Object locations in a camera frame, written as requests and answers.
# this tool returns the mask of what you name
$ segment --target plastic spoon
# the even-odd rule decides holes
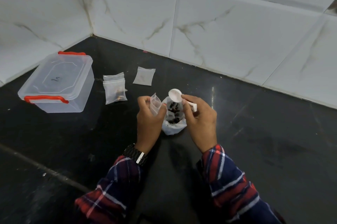
[[[168,92],[168,96],[171,98],[171,100],[173,102],[176,102],[176,103],[180,103],[183,99],[181,98],[181,91],[179,89],[171,89],[169,92]],[[189,101],[187,101],[188,104],[192,107],[192,112],[196,112],[198,109],[197,109],[197,106],[196,106],[196,103],[191,103]]]

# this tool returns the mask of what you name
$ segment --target wristwatch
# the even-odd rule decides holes
[[[141,152],[134,148],[134,144],[129,145],[123,153],[123,156],[131,158],[141,167],[145,164],[147,156],[144,152]]]

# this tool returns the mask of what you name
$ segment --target red handle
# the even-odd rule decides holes
[[[26,95],[24,97],[24,100],[27,102],[27,103],[31,103],[30,101],[31,100],[43,100],[43,99],[47,99],[47,100],[60,100],[61,102],[63,103],[69,103],[68,100],[64,99],[63,97],[61,96],[50,96],[50,95],[35,95],[35,96],[29,96],[29,95]]]
[[[59,55],[82,55],[82,56],[85,56],[86,53],[84,52],[64,52],[64,51],[59,51],[58,52]]]

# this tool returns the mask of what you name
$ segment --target container lid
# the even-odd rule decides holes
[[[18,95],[21,99],[25,96],[59,96],[59,100],[73,100],[78,97],[91,64],[92,58],[87,55],[50,55],[32,73]],[[35,102],[52,103],[57,102],[56,99]]]

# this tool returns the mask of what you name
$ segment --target plaid shirt sleeve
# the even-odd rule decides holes
[[[120,156],[97,188],[75,200],[75,205],[95,224],[122,223],[141,181],[142,169]]]
[[[227,223],[285,223],[280,214],[260,199],[255,186],[221,145],[203,154],[200,171],[209,184],[214,205],[225,215]]]

